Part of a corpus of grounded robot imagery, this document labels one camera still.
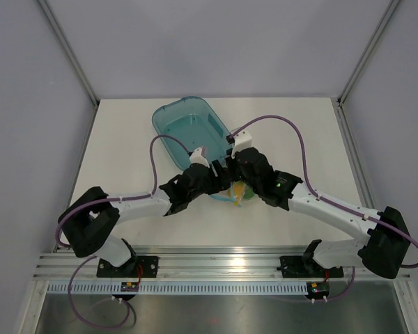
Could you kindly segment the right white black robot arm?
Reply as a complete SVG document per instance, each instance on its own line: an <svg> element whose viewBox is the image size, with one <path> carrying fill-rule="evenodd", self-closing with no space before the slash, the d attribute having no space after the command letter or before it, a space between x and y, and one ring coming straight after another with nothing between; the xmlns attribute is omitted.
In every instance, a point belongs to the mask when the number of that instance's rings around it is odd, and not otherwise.
<svg viewBox="0 0 418 334"><path fill-rule="evenodd" d="M301 263L310 276L335 267L363 267L387 279L397 277L410 246L401 213L356 207L309 190L300 177L275 170L264 154L247 148L226 158L234 180L244 182L267 205L304 214L350 236L349 240L313 240Z"/></svg>

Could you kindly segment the clear zip top bag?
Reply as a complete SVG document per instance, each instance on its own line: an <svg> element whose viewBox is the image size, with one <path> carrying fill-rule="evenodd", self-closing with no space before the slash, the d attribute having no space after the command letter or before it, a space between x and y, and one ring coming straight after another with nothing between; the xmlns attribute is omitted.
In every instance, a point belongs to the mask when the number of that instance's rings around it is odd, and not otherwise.
<svg viewBox="0 0 418 334"><path fill-rule="evenodd" d="M255 197L252 189L242 181L232 182L226 191L210 195L214 200L221 202L230 202L237 207L241 207L243 202L249 201Z"/></svg>

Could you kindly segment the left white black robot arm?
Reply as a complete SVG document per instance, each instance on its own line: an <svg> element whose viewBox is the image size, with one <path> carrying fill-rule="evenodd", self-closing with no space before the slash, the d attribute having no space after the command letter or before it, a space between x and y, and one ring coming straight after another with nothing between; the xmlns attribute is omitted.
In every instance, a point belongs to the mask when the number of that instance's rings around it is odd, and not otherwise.
<svg viewBox="0 0 418 334"><path fill-rule="evenodd" d="M111 197L94 186L59 216L56 238L63 234L68 240L64 246L78 258L100 258L110 271L106 277L128 277L137 270L139 260L128 241L112 234L116 225L177 214L199 196L225 191L230 185L228 169L213 161L209 166L191 164L153 193Z"/></svg>

